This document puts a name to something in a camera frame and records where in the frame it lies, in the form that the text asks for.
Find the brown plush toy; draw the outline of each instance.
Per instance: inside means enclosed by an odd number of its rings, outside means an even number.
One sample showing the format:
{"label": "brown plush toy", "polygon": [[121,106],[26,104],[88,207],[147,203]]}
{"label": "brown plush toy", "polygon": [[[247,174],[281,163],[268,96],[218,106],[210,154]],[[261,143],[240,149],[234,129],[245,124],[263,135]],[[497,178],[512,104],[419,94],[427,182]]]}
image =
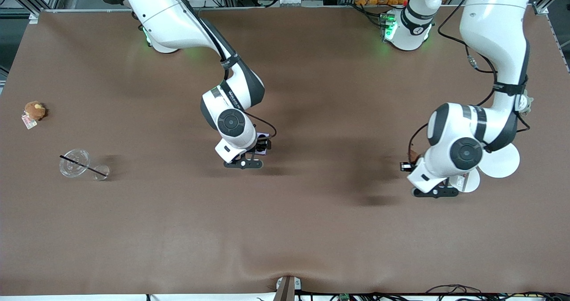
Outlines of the brown plush toy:
{"label": "brown plush toy", "polygon": [[24,110],[32,120],[39,121],[45,116],[45,108],[38,101],[29,102],[24,107]]}

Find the brown table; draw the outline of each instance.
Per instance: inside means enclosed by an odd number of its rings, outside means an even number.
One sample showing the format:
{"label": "brown table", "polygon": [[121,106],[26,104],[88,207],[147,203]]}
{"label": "brown table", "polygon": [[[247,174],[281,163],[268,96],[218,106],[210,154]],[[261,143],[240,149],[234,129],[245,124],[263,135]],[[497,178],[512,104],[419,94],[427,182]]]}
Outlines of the brown table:
{"label": "brown table", "polygon": [[[129,13],[43,13],[0,98],[2,294],[266,292],[287,274],[309,291],[568,291],[570,76],[545,17],[525,19],[536,101],[519,170],[419,199],[399,172],[409,137],[493,82],[460,44],[433,33],[400,52],[352,9],[202,15],[265,83],[265,167],[224,169],[214,151],[198,106],[222,78],[213,51],[160,55]],[[49,116],[26,130],[33,100]],[[59,173],[77,147],[109,181]]]}

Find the green status light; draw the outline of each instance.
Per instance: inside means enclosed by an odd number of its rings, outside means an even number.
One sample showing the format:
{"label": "green status light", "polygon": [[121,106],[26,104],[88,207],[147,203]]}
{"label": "green status light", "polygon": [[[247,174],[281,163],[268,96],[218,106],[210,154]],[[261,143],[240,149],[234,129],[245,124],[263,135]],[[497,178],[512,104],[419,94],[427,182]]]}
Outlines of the green status light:
{"label": "green status light", "polygon": [[395,30],[398,28],[398,23],[394,21],[391,25],[386,28],[386,39],[390,40],[394,38]]}
{"label": "green status light", "polygon": [[149,44],[149,46],[151,46],[152,43],[151,43],[151,39],[148,37],[147,29],[143,27],[142,32],[147,37],[147,43]]}

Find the small glass cup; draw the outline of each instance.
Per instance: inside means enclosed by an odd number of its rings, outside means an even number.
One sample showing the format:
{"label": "small glass cup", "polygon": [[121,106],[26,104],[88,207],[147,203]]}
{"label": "small glass cup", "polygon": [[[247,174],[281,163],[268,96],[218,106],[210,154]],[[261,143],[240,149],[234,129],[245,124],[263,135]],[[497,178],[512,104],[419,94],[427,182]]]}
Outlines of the small glass cup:
{"label": "small glass cup", "polygon": [[89,170],[93,174],[95,181],[102,181],[109,176],[110,169],[107,165],[92,165],[91,156],[84,149],[70,150],[64,155],[67,159],[59,161],[59,171],[69,178],[75,178]]}

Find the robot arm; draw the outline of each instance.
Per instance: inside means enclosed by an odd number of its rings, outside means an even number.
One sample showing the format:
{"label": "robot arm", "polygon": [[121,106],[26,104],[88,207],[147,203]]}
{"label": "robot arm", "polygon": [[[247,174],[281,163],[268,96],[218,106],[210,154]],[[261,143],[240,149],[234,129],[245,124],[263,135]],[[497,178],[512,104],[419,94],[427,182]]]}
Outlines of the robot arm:
{"label": "robot arm", "polygon": [[[103,1],[118,4],[125,0]],[[257,134],[244,111],[262,101],[265,88],[214,25],[200,19],[186,0],[126,2],[157,51],[170,53],[181,48],[209,47],[220,54],[226,74],[231,69],[233,75],[202,95],[200,109],[208,124],[222,137],[216,151],[226,163],[255,147]]]}
{"label": "robot arm", "polygon": [[[429,193],[439,183],[478,166],[495,177],[507,176],[518,166],[518,152],[510,144],[517,133],[527,80],[529,44],[522,28],[527,1],[466,1],[460,33],[469,47],[495,64],[495,98],[490,108],[446,103],[435,110],[427,126],[431,146],[407,177],[422,192]],[[489,153],[497,151],[515,156],[514,170],[507,165],[503,171],[482,168],[489,166],[486,161],[493,161]]]}
{"label": "robot arm", "polygon": [[428,39],[433,17],[440,8],[442,0],[409,0],[404,9],[393,9],[389,13],[395,16],[392,35],[385,37],[396,48],[413,51]]}

